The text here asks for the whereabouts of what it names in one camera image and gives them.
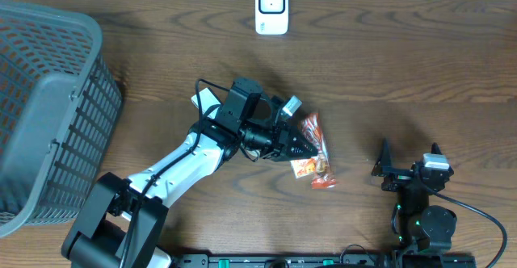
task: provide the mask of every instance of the green connector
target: green connector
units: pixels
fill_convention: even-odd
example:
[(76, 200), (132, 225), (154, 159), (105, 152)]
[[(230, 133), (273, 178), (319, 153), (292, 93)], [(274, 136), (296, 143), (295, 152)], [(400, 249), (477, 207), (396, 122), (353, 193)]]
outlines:
[(219, 268), (229, 268), (229, 260), (219, 260)]

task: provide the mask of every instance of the gray plastic basket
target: gray plastic basket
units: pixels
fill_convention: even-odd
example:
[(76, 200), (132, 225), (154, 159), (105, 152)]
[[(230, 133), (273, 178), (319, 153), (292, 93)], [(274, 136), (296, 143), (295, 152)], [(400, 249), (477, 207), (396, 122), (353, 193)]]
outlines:
[(0, 237), (73, 219), (121, 108), (81, 14), (0, 0)]

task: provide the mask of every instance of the wooden table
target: wooden table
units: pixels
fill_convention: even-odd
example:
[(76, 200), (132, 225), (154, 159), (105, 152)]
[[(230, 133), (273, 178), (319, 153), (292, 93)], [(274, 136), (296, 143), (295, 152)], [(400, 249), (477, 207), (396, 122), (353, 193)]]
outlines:
[[(440, 144), (456, 171), (444, 194), (501, 220), (509, 242), (498, 267), (515, 266), (517, 0), (291, 0), (288, 34), (277, 37), (255, 33), (254, 0), (18, 1), (83, 12), (103, 29), (107, 64), (127, 87), (103, 173), (139, 172), (183, 141), (197, 120), (198, 77), (223, 86), (250, 77), (321, 113), (334, 189), (313, 191), (288, 163), (239, 154), (171, 208), (165, 248), (388, 249), (397, 242), (395, 194), (370, 176), (388, 137), (405, 167)], [(485, 266), (500, 246), (498, 228), (431, 202), (458, 215), (452, 250)], [(26, 227), (0, 240), (1, 266), (68, 266), (59, 250), (70, 226)]]

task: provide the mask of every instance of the plastic wrapper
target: plastic wrapper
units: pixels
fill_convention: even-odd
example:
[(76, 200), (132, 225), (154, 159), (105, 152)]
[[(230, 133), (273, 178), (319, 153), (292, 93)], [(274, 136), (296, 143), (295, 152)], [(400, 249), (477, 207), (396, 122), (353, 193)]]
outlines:
[(335, 186), (336, 179), (334, 172), (330, 168), (329, 154), (326, 149), (325, 137), (323, 136), (318, 113), (312, 113), (301, 121), (301, 132), (307, 140), (316, 146), (318, 154), (310, 159), (291, 161), (295, 177), (300, 178), (313, 174), (313, 181), (311, 183), (313, 189), (325, 189)]

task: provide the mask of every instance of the white device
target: white device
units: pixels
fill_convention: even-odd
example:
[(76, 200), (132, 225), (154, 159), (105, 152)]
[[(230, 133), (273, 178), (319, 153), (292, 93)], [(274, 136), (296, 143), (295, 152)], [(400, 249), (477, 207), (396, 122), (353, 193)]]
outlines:
[(261, 35), (288, 31), (289, 0), (255, 0), (255, 30)]

